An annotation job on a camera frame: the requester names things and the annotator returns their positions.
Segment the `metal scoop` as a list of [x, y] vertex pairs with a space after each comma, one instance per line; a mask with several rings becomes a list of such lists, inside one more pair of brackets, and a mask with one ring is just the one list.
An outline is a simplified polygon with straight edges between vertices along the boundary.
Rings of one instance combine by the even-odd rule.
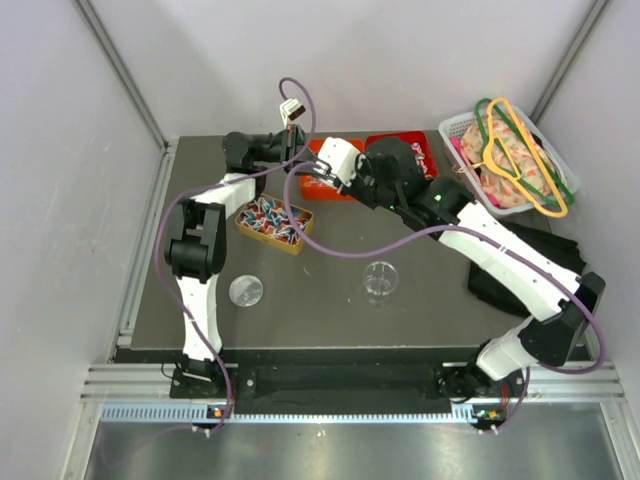
[[329, 186], [333, 186], [336, 180], [332, 166], [318, 157], [303, 165], [302, 175], [315, 178]]

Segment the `gold candy tin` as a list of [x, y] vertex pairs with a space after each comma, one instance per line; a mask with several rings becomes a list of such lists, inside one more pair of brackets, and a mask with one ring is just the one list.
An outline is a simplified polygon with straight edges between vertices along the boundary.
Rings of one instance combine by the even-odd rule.
[[262, 195], [240, 208], [235, 224], [241, 234], [292, 255], [305, 245], [280, 199]]

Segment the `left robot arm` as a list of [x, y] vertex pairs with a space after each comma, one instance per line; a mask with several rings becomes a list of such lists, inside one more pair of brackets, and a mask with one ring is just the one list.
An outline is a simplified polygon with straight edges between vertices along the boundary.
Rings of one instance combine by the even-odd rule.
[[231, 132], [222, 140], [226, 170], [215, 184], [181, 193], [166, 208], [154, 246], [160, 280], [165, 261], [176, 280], [185, 340], [173, 374], [175, 389], [196, 396], [229, 394], [229, 377], [219, 357], [222, 340], [216, 313], [216, 283], [227, 257], [227, 219], [264, 191], [266, 176], [288, 170], [310, 144], [291, 124], [277, 134]]

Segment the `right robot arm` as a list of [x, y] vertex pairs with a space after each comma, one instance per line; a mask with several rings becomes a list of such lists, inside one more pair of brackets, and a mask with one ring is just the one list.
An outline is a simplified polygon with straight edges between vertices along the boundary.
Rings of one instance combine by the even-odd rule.
[[397, 214], [415, 232], [426, 232], [497, 280], [525, 306], [519, 326], [486, 342], [464, 372], [467, 386], [492, 394], [510, 374], [542, 364], [559, 370], [590, 324], [605, 282], [548, 259], [497, 221], [451, 177], [426, 178], [411, 147], [383, 138], [364, 152], [342, 139], [321, 153], [334, 185], [371, 209]]

